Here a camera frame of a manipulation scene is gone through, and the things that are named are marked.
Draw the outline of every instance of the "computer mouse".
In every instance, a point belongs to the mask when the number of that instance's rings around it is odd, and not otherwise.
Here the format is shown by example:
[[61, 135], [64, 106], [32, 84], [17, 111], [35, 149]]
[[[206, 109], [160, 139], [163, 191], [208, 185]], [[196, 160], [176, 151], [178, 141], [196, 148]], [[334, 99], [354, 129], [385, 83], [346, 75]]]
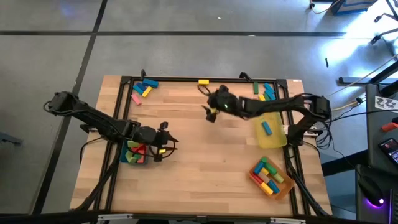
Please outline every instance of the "computer mouse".
[[361, 176], [358, 180], [358, 185], [370, 203], [378, 207], [383, 205], [383, 192], [375, 181], [373, 181], [370, 177]]

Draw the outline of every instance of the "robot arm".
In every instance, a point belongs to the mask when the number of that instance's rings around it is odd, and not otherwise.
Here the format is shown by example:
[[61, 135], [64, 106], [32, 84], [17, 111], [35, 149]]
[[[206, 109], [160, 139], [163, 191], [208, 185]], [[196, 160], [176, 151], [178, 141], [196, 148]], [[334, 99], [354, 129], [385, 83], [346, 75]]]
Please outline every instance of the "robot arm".
[[330, 118], [330, 102], [323, 96], [301, 94], [290, 98], [272, 101], [260, 101], [240, 96], [236, 97], [228, 91], [228, 87], [221, 85], [215, 92], [204, 93], [208, 97], [209, 108], [206, 109], [206, 119], [215, 122], [217, 111], [239, 116], [242, 119], [254, 118], [267, 112], [281, 112], [294, 110], [304, 117], [297, 123], [289, 125], [287, 139], [294, 146], [303, 144], [304, 132], [308, 131], [316, 122]]
[[[168, 131], [165, 131], [167, 122], [163, 122], [160, 124], [160, 128], [155, 130], [151, 127], [141, 126], [136, 121], [114, 119], [92, 108], [84, 101], [79, 100], [76, 95], [67, 91], [55, 93], [52, 100], [44, 104], [44, 110], [58, 116], [73, 116], [86, 123], [86, 126], [81, 126], [83, 130], [88, 132], [88, 128], [85, 127], [94, 127], [100, 135], [112, 142], [132, 140], [158, 147], [158, 149], [171, 150], [176, 148], [165, 147], [164, 145], [168, 141], [178, 142]], [[161, 161], [162, 155], [156, 153], [154, 156], [156, 161]]]

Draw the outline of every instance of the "orange tray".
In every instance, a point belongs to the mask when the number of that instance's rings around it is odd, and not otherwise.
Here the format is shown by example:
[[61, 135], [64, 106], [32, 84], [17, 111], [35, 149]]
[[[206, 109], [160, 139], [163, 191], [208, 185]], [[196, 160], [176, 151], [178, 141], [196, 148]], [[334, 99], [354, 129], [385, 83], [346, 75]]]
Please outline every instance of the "orange tray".
[[258, 164], [259, 162], [261, 162], [261, 159], [259, 159], [259, 160], [255, 163], [255, 165], [250, 169], [250, 171], [249, 171], [249, 177], [254, 181], [254, 183], [255, 183], [257, 186], [259, 186], [259, 188], [260, 188], [262, 191], [264, 191], [264, 193], [265, 193], [266, 196], [268, 196], [268, 197], [270, 197], [270, 198], [273, 198], [273, 199], [275, 199], [275, 200], [281, 200], [281, 199], [284, 198], [284, 197], [287, 195], [287, 193], [293, 188], [293, 186], [294, 186], [294, 181], [293, 181], [285, 172], [283, 172], [276, 164], [274, 164], [274, 162], [273, 162], [272, 160], [270, 160], [270, 159], [269, 159], [268, 157], [266, 157], [266, 156], [264, 156], [264, 157], [267, 158], [267, 162], [268, 162], [269, 164], [271, 164], [271, 165], [278, 171], [278, 174], [284, 178], [284, 181], [280, 184], [280, 183], [278, 183], [278, 181], [276, 181], [276, 180], [273, 178], [273, 176], [272, 176], [271, 174], [268, 174], [268, 175], [267, 175], [271, 180], [274, 181], [274, 183], [276, 184], [276, 186], [278, 186], [279, 192], [278, 192], [277, 194], [272, 194], [272, 195], [267, 194], [267, 192], [261, 187], [261, 185], [260, 185], [260, 184], [254, 179], [254, 177], [251, 175], [251, 174], [254, 174], [254, 175], [255, 175], [255, 173], [253, 172], [253, 170], [254, 170], [254, 168], [256, 168], [257, 164]]

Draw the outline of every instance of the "concrete floor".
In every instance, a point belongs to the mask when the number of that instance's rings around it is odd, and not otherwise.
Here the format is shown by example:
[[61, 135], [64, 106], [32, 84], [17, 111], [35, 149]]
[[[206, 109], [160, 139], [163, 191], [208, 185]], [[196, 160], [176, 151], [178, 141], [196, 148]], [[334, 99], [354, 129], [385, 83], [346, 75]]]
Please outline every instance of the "concrete floor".
[[[42, 104], [54, 92], [73, 88], [90, 38], [4, 35], [1, 31], [92, 31], [100, 5], [100, 0], [0, 1], [0, 131], [24, 140], [22, 147], [0, 145], [0, 213], [31, 211], [61, 121], [44, 112]], [[317, 4], [316, 9], [329, 5]], [[389, 18], [373, 23], [378, 14], [388, 12], [385, 1], [378, 1], [366, 13], [338, 17], [329, 12], [315, 15], [307, 7], [307, 1], [294, 0], [109, 1], [99, 31], [344, 34], [98, 36], [79, 96], [95, 105], [103, 75], [138, 75], [142, 68], [149, 75], [163, 76], [237, 77], [245, 71], [258, 78], [302, 79], [306, 92], [328, 95], [340, 88], [338, 77], [362, 77], [392, 57], [385, 41], [368, 44], [375, 33], [398, 25]], [[386, 37], [388, 41], [395, 38], [395, 34]], [[342, 91], [330, 98], [332, 107], [342, 106], [363, 92], [359, 87]], [[364, 110], [361, 105], [352, 113]], [[44, 212], [69, 208], [80, 165], [78, 151], [86, 141], [79, 124], [73, 119], [68, 129]], [[336, 149], [346, 156], [367, 147], [364, 116], [336, 122], [332, 133]], [[337, 157], [340, 155], [331, 149], [322, 151], [323, 162]], [[353, 176], [347, 172], [327, 177], [326, 184], [332, 204], [354, 212]]]

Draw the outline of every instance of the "wooden table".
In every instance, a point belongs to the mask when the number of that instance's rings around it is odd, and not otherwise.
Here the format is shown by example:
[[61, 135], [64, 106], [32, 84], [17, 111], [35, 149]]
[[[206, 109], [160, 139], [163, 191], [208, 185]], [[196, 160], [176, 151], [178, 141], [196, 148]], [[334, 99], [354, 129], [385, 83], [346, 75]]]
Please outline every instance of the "wooden table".
[[[96, 108], [112, 116], [121, 76], [106, 75]], [[303, 93], [301, 80], [287, 80], [289, 96]], [[210, 83], [211, 91], [220, 83]], [[225, 83], [231, 93], [253, 95], [250, 83]], [[169, 122], [168, 130], [180, 142], [178, 150], [163, 162], [152, 160], [146, 166], [120, 164], [113, 196], [112, 211], [126, 213], [163, 213], [189, 215], [291, 216], [289, 195], [281, 201], [265, 196], [248, 177], [248, 170], [262, 156], [271, 158], [285, 170], [282, 148], [260, 149], [253, 121], [221, 113], [215, 124], [205, 120], [206, 97], [193, 82], [160, 82], [142, 105], [130, 105], [128, 119], [143, 126], [158, 128]], [[119, 118], [122, 117], [124, 103]], [[293, 113], [298, 122], [302, 115]], [[90, 134], [88, 141], [97, 138]], [[315, 144], [314, 138], [305, 141]], [[86, 146], [70, 208], [82, 203], [98, 182], [106, 141]], [[305, 183], [316, 201], [331, 214], [325, 180], [314, 148], [300, 146]], [[295, 187], [299, 213], [303, 213], [298, 187]], [[100, 208], [104, 208], [108, 186]]]

